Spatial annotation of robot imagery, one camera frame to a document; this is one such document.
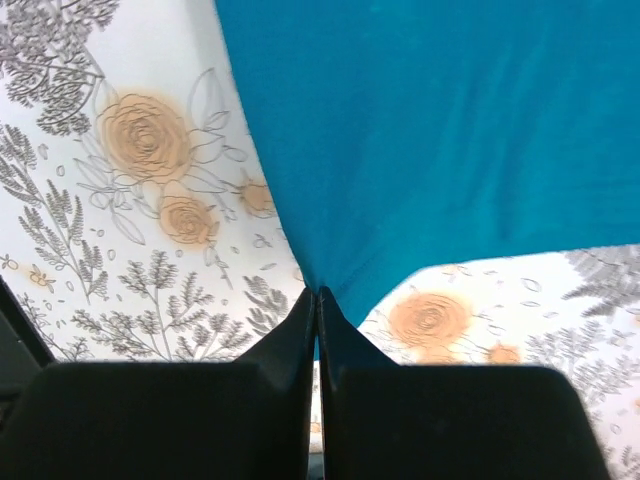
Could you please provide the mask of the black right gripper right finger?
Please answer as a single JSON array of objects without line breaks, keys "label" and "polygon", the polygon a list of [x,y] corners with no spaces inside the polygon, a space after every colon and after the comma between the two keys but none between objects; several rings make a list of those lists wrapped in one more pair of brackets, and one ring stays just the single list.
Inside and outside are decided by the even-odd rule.
[{"label": "black right gripper right finger", "polygon": [[566,377],[540,366],[395,363],[317,304],[328,479],[605,479]]}]

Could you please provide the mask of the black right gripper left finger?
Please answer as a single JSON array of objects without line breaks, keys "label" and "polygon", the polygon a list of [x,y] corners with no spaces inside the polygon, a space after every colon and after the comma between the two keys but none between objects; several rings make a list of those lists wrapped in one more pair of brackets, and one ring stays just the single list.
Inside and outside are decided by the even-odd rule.
[{"label": "black right gripper left finger", "polygon": [[1,431],[5,479],[303,479],[315,298],[231,362],[61,363]]}]

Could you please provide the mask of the teal blue t shirt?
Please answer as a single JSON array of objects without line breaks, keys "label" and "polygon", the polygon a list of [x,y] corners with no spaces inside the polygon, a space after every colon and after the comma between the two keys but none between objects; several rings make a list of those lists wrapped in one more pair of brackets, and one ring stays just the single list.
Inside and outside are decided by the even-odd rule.
[{"label": "teal blue t shirt", "polygon": [[639,239],[635,1],[220,1],[307,284],[361,324],[417,270]]}]

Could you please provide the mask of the floral patterned table mat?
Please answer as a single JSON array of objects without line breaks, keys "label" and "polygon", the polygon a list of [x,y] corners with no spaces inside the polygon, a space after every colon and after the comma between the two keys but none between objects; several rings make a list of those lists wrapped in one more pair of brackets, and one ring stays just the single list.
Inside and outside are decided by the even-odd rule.
[{"label": "floral patterned table mat", "polygon": [[[227,361],[285,318],[303,277],[210,3],[2,3],[1,274],[63,362]],[[414,268],[361,332],[560,370],[638,477],[637,245]]]}]

